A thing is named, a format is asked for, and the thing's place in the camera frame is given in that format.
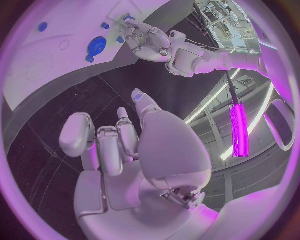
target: robotic hand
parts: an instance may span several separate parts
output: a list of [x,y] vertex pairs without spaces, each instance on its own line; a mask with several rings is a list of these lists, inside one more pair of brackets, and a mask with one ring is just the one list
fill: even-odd
[[185,42],[186,35],[171,31],[168,37],[162,30],[149,24],[127,18],[125,41],[140,59],[166,63],[166,69],[186,78],[194,74],[207,74],[213,70],[228,71],[232,68],[253,70],[267,77],[266,66],[260,54],[226,50],[210,51]]

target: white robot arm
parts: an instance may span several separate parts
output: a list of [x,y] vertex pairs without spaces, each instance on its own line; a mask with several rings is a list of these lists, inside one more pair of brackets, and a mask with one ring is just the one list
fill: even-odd
[[178,31],[171,31],[168,37],[160,29],[134,19],[126,19],[125,23],[125,40],[132,52],[143,60],[166,63],[167,70],[174,75],[190,78],[194,74],[236,68],[256,71],[267,77],[260,54],[230,54],[221,49],[210,51],[185,42],[186,35]]

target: purple led bar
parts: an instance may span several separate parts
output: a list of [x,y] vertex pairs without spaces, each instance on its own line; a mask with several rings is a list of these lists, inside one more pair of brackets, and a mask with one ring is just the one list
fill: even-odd
[[232,156],[247,158],[249,156],[249,136],[245,108],[242,102],[231,108],[230,116],[233,142]]

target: dark floor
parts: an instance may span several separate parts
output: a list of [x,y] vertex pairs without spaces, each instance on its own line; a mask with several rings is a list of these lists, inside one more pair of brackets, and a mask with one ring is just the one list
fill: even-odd
[[58,142],[68,117],[76,112],[88,113],[98,129],[114,126],[118,121],[117,109],[125,107],[140,134],[140,122],[131,100],[134,88],[149,94],[163,110],[184,119],[222,75],[215,71],[184,78],[169,74],[163,63],[139,60],[135,65],[69,88],[31,117],[9,150],[7,159],[21,191],[38,214],[63,236],[70,240],[86,239],[73,208],[82,163],[80,158],[66,156]]

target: purple light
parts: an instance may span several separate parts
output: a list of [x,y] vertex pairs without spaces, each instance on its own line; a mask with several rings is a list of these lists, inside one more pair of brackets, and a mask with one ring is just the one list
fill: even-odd
[[242,102],[231,108],[230,116],[233,142],[232,156],[247,158],[249,156],[249,136],[245,108]]

